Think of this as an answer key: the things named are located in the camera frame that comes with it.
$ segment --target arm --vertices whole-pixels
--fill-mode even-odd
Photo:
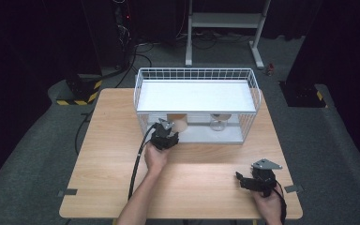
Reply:
[[[150,142],[146,145],[144,159],[148,172],[140,185],[125,205],[117,225],[145,224],[148,206],[153,198],[154,187],[159,179],[162,169],[168,161],[170,150],[159,151]]]
[[[275,187],[278,193],[282,193],[279,185]],[[281,204],[279,196],[271,191],[271,195],[264,198],[263,194],[258,191],[250,191],[255,202],[257,209],[259,210],[262,218],[265,220],[267,225],[282,225],[280,221],[281,216]]]

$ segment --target gray carpet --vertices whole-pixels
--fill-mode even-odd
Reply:
[[[287,224],[360,224],[360,154],[329,91],[324,85],[317,85],[327,108],[289,108],[278,85],[278,81],[286,80],[302,42],[303,39],[285,41],[282,37],[261,39],[262,60],[275,66],[275,74],[271,77],[256,69],[245,41],[217,43],[206,50],[195,47],[193,66],[254,69],[292,179],[305,189],[298,194],[303,217],[289,220]],[[195,41],[195,44],[209,47],[212,42]],[[138,51],[149,57],[155,68],[181,68],[185,64],[184,43],[177,47],[143,45]],[[149,67],[149,63],[138,56],[134,67]],[[135,72],[130,71],[120,87],[133,87],[134,75]],[[101,89],[115,87],[121,77],[105,80]],[[65,224],[67,221],[58,214],[62,198],[57,197],[57,193],[66,189],[77,158],[74,140],[84,119],[81,113],[89,113],[94,105],[54,104],[63,85],[65,83],[60,82],[50,89],[51,108],[28,130],[0,171],[0,225]],[[86,130],[87,124],[81,129],[79,146]],[[69,224],[111,223],[111,219],[72,219]],[[148,224],[182,224],[182,221],[149,220]],[[190,220],[189,224],[225,225],[230,222]],[[238,224],[251,224],[251,221],[238,221]]]

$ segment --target wire basket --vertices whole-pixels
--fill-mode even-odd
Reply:
[[[143,135],[159,118],[181,113],[180,143],[243,143],[261,91],[251,68],[140,68],[133,100]],[[222,131],[210,128],[214,114],[231,116]]]

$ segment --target white metal stand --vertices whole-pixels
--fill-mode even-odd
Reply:
[[[262,34],[271,0],[265,0],[262,13],[193,13],[189,0],[186,67],[192,67],[192,27],[255,28],[254,40],[249,42],[257,68],[264,68],[257,45]]]

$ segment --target wooden tabletop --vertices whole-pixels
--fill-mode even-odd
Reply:
[[[133,89],[104,89],[84,138],[66,195],[63,218],[117,218],[128,201],[134,162],[143,135],[133,106]],[[251,177],[250,165],[267,158],[283,186],[293,184],[264,97],[243,144],[180,143],[172,148],[150,205],[149,218],[260,218],[249,190],[235,172]],[[147,168],[140,160],[135,188]],[[303,211],[295,192],[286,193],[287,219]]]

